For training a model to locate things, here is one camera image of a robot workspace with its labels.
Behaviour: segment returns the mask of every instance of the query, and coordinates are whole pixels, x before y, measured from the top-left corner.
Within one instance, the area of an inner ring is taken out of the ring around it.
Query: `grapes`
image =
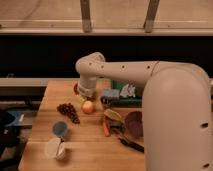
[[[71,103],[64,103],[64,104],[60,104],[57,107],[58,112],[60,112],[62,115],[66,115],[67,117],[70,118],[70,120],[72,121],[72,123],[74,124],[80,124],[80,120],[78,118],[78,115],[76,113],[76,110],[74,108],[74,106]]]

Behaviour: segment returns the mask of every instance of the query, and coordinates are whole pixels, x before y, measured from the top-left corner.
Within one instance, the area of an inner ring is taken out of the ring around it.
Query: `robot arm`
[[[78,89],[81,95],[92,97],[98,77],[110,78],[144,87],[154,73],[178,65],[184,64],[159,61],[110,63],[105,62],[104,56],[96,52],[79,59],[76,63],[76,70],[80,74]]]
[[[212,170],[210,80],[198,66],[173,62],[79,59],[79,93],[92,97],[98,77],[145,87],[142,97],[147,171]]]

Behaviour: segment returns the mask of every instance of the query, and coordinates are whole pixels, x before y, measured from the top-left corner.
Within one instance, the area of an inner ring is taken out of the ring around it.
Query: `wooden table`
[[[110,87],[107,80],[97,84],[95,112],[83,114],[76,100],[73,86],[76,81],[50,81],[34,122],[29,141],[21,159],[20,171],[145,171],[144,154],[125,147],[115,135],[105,137],[102,129],[103,107],[99,101],[103,88]],[[81,124],[73,124],[66,116],[59,114],[56,107],[72,103],[80,117]],[[136,108],[116,108],[122,115]],[[51,132],[55,122],[65,121],[70,128],[66,142],[67,156],[63,161],[49,159],[44,154],[45,143],[54,138]]]

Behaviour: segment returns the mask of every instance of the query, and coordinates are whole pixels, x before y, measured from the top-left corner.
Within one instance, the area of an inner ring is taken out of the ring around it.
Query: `blue object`
[[[12,116],[15,117],[14,121],[5,125],[5,127],[9,127],[9,126],[18,126],[19,125],[19,119],[21,117],[21,111],[15,111],[15,110],[11,110],[11,111],[7,111],[9,114],[11,114]]]
[[[67,124],[63,121],[56,122],[53,125],[52,131],[57,137],[64,139],[68,133]]]

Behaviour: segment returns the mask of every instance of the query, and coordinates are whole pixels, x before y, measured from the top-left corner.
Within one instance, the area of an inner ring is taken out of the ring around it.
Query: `blue cup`
[[[69,129],[65,122],[59,121],[53,125],[52,131],[57,137],[65,140],[67,138]]]

